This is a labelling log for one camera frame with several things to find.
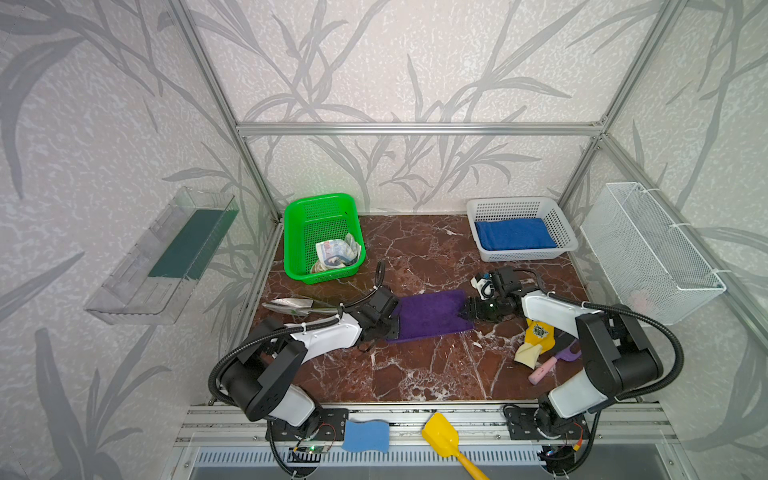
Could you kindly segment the purple towel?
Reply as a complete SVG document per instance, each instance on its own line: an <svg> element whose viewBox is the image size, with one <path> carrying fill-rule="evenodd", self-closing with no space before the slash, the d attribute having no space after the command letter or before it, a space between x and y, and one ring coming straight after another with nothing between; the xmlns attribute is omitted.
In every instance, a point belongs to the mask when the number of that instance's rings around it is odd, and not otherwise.
<svg viewBox="0 0 768 480"><path fill-rule="evenodd" d="M398 320L397 337L387 341L403 343L472 330L473 323L462 315L466 301L463 290L401 298L393 312Z"/></svg>

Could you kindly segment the blue towel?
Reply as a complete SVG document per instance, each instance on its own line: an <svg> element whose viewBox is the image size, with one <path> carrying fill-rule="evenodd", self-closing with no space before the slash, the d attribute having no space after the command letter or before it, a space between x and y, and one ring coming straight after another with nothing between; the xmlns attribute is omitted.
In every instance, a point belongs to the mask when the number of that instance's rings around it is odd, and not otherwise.
<svg viewBox="0 0 768 480"><path fill-rule="evenodd" d="M476 222L475 228L480 244L485 250L532 250L557 247L540 218Z"/></svg>

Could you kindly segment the white light-blue towel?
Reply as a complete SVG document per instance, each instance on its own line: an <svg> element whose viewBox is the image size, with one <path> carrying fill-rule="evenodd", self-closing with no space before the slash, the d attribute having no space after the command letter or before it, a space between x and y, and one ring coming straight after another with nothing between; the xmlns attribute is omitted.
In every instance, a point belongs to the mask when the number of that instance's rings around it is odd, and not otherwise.
<svg viewBox="0 0 768 480"><path fill-rule="evenodd" d="M343 239L326 240L315 244L317 261L312 266L312 273L336 270L355 264L361 254L362 246L351 233Z"/></svg>

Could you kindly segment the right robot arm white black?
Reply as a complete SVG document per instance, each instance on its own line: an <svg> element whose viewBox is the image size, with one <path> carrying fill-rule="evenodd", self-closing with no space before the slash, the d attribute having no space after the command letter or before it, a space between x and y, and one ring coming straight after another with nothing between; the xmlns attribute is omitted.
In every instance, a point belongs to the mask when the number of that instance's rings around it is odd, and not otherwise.
<svg viewBox="0 0 768 480"><path fill-rule="evenodd" d="M682 373L682 343L666 325L630 307L579 302L547 291L539 274L524 286L521 270L502 267L476 275L477 294L465 304L476 322L500 322L512 315L528 322L516 359L534 370L545 351L567 355L572 346L581 370L543 395L534 407L507 404L502 414L514 440L563 440L586 436L586 415L621 400L655 393Z"/></svg>

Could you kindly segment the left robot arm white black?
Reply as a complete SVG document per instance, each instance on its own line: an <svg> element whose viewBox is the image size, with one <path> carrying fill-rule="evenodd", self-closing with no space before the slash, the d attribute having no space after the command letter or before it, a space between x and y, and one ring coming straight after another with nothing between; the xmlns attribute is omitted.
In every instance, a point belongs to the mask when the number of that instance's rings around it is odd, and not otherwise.
<svg viewBox="0 0 768 480"><path fill-rule="evenodd" d="M312 429L321 407L294 384L301 367L329 352L399 336L399 298L384 285L385 275L386 263L380 261L374 288L339 305L328 318L296 324L262 321L212 368L207 386L213 399L238 407L250 421L280 420Z"/></svg>

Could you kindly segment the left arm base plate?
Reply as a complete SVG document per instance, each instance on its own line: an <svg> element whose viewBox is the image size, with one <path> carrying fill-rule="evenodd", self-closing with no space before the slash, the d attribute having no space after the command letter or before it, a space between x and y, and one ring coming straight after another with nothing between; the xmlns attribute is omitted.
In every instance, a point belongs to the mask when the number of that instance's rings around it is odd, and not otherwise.
<svg viewBox="0 0 768 480"><path fill-rule="evenodd" d="M348 418L348 409L320 407L299 426L293 426L285 420L269 420L266 438L277 442L342 441Z"/></svg>

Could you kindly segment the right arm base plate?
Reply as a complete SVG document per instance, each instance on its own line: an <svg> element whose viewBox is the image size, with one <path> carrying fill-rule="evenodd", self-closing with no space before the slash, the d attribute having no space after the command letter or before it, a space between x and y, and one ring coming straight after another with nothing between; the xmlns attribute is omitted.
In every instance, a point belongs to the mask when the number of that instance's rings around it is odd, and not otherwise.
<svg viewBox="0 0 768 480"><path fill-rule="evenodd" d="M506 404L502 414L512 440L579 441L590 433L583 415L563 418L548 406Z"/></svg>

